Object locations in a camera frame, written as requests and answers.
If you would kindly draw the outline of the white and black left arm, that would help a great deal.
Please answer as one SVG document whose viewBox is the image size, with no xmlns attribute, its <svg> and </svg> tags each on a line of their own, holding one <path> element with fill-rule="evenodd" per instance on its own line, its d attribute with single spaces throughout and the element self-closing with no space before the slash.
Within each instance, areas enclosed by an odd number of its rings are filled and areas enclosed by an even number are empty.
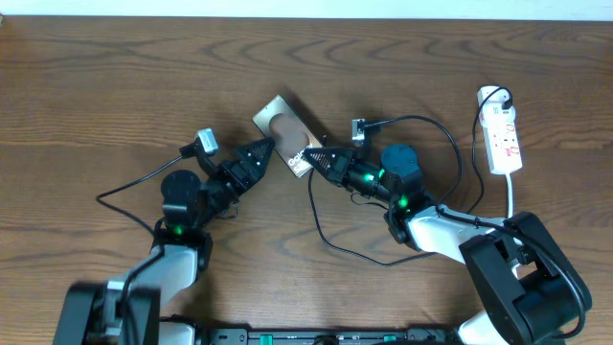
<svg viewBox="0 0 613 345">
<path fill-rule="evenodd" d="M 212 161 L 216 141 L 198 136 L 180 149 L 208 175 L 178 170 L 161 184 L 162 213 L 150 231 L 149 255 L 104 283 L 76 282 L 68 289 L 56 344 L 208 344 L 211 331 L 162 308 L 192 286 L 209 265 L 213 240 L 206 226 L 236 206 L 265 175 L 275 147 L 264 138 L 236 148 L 232 160 Z"/>
</svg>

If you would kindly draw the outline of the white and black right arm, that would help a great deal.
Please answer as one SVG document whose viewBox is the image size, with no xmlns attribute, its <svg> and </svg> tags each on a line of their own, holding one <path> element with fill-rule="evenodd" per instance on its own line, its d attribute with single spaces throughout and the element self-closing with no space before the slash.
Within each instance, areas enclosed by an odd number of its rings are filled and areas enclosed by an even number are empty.
<svg viewBox="0 0 613 345">
<path fill-rule="evenodd" d="M 483 310 L 460 325 L 456 344 L 561 344 L 583 330 L 592 299 L 539 218 L 478 218 L 455 212 L 426 190 L 415 150 L 397 144 L 380 163 L 355 149 L 306 149 L 328 182 L 387 205 L 396 242 L 465 265 Z"/>
</svg>

